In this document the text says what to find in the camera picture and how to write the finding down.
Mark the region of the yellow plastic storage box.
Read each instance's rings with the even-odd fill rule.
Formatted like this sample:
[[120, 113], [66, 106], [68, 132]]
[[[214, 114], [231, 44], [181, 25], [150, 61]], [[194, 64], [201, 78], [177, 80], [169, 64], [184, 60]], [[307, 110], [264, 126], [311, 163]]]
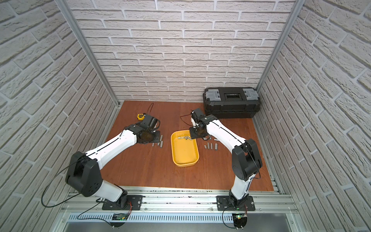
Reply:
[[171, 148], [173, 162], [178, 167], [193, 166], [199, 161], [199, 150], [195, 139], [189, 140], [189, 130], [176, 131], [171, 135]]

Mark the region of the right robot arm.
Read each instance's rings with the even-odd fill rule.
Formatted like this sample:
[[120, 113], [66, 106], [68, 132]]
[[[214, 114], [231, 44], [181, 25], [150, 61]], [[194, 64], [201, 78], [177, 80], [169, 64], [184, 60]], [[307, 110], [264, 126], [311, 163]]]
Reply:
[[229, 196], [234, 204], [245, 200], [252, 180], [260, 174], [262, 160], [258, 145], [253, 139], [246, 140], [224, 126], [214, 115], [205, 115], [201, 109], [191, 113], [192, 126], [189, 128], [192, 139], [206, 139], [211, 136], [221, 142], [232, 154], [234, 184]]

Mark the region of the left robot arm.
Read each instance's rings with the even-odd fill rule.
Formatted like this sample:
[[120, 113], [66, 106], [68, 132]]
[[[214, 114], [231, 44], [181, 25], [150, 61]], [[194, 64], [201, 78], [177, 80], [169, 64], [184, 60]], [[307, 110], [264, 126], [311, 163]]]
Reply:
[[116, 137], [85, 153], [72, 155], [66, 183], [85, 197], [96, 196], [111, 202], [124, 198], [124, 190], [103, 180], [101, 169], [124, 150], [136, 144], [158, 143], [160, 120], [146, 114], [142, 121], [126, 126]]

